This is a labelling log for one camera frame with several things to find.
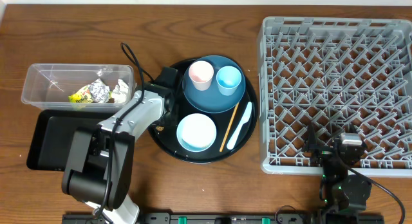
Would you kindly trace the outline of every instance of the black round tray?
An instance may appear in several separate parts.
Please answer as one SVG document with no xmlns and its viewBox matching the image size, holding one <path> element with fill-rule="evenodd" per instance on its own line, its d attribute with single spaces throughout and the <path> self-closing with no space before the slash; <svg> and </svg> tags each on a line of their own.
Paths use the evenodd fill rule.
<svg viewBox="0 0 412 224">
<path fill-rule="evenodd" d="M 194 59 L 187 59 L 176 64 L 173 64 L 171 67 L 177 69 L 182 75 L 185 73 L 186 69 L 198 58 Z M 247 140 L 253 133 L 253 130 L 256 125 L 256 121 L 258 119 L 258 110 L 257 104 L 258 101 L 256 99 L 255 91 L 251 83 L 249 82 L 248 78 L 246 78 L 246 90 L 245 94 L 239 102 L 238 110 L 236 111 L 236 116 L 234 117 L 232 127 L 230 128 L 229 135 L 227 136 L 225 147 L 223 148 L 222 152 L 219 152 L 221 143 L 225 136 L 227 126 L 229 124 L 230 118 L 232 117 L 234 108 L 217 114 L 210 114 L 204 113 L 193 107 L 189 101 L 182 95 L 180 98 L 176 99 L 176 104 L 179 105 L 178 111 L 178 120 L 179 122 L 186 117 L 187 115 L 193 113 L 201 113 L 210 117 L 213 122 L 216 124 L 216 129 L 218 131 L 216 139 L 212 146 L 208 149 L 193 153 L 184 149 L 178 142 L 176 137 L 176 130 L 177 126 L 173 127 L 164 127 L 162 131 L 156 130 L 155 127 L 151 126 L 148 128 L 152 139 L 159 145 L 161 149 L 163 149 L 169 155 L 186 162 L 191 163 L 211 163 L 216 162 L 218 160 L 225 159 L 226 157 L 231 156 L 236 151 L 238 151 L 241 147 L 245 145 Z M 243 124 L 243 127 L 240 131 L 238 141 L 232 150 L 228 150 L 226 148 L 227 142 L 229 141 L 232 133 L 237 128 L 239 121 L 243 115 L 243 112 L 246 109 L 246 105 L 248 102 L 252 102 L 252 114 L 250 116 L 249 121 L 246 124 Z"/>
</svg>

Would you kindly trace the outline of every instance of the yellow wrapper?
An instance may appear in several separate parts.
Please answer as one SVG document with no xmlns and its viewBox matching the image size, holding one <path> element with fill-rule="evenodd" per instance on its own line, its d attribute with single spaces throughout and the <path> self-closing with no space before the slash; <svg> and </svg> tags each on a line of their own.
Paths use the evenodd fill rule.
<svg viewBox="0 0 412 224">
<path fill-rule="evenodd" d="M 92 103 L 93 99 L 88 86 L 83 86 L 78 92 L 69 96 L 69 102 L 72 103 Z"/>
</svg>

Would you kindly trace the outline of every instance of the white bowl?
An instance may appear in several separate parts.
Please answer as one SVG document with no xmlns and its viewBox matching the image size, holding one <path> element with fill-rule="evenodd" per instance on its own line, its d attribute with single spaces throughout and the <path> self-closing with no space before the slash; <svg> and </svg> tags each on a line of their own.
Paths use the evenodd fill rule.
<svg viewBox="0 0 412 224">
<path fill-rule="evenodd" d="M 206 115 L 191 114 L 180 121 L 176 130 L 179 144 L 191 152 L 208 149 L 216 139 L 216 125 Z"/>
</svg>

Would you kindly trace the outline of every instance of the clear plastic container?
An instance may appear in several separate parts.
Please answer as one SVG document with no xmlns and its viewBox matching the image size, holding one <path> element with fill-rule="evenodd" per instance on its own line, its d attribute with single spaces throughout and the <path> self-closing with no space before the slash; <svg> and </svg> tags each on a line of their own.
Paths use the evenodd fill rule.
<svg viewBox="0 0 412 224">
<path fill-rule="evenodd" d="M 129 86 L 123 103 L 71 103 L 69 96 L 101 79 L 112 91 L 122 79 Z M 133 69 L 123 65 L 32 64 L 28 68 L 21 102 L 40 109 L 115 113 L 130 101 L 134 88 Z"/>
</svg>

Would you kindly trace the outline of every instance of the white knife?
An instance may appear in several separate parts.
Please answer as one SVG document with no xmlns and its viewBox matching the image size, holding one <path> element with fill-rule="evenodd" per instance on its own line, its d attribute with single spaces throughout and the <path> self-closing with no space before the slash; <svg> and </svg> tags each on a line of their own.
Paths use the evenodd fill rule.
<svg viewBox="0 0 412 224">
<path fill-rule="evenodd" d="M 252 114 L 252 103 L 248 102 L 245 112 L 243 113 L 242 119 L 240 120 L 238 124 L 238 127 L 233 132 L 233 135 L 230 138 L 230 140 L 227 142 L 227 146 L 226 146 L 227 149 L 232 150 L 234 148 L 236 141 L 238 141 L 239 133 L 240 133 L 240 130 L 242 129 L 242 126 L 243 124 L 246 124 L 249 121 L 251 114 Z"/>
</svg>

